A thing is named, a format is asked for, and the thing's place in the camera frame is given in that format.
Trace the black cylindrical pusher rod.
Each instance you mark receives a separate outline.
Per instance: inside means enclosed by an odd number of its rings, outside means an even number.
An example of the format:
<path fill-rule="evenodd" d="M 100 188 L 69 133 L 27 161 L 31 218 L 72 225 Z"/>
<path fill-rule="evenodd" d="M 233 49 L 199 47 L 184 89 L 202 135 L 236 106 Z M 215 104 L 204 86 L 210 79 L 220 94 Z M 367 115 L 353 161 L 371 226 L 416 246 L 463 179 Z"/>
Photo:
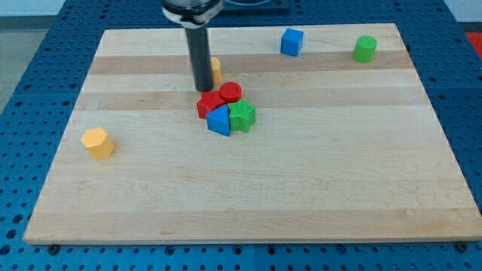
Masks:
<path fill-rule="evenodd" d="M 209 37 L 206 27 L 185 30 L 194 84 L 199 92 L 208 92 L 213 86 Z"/>

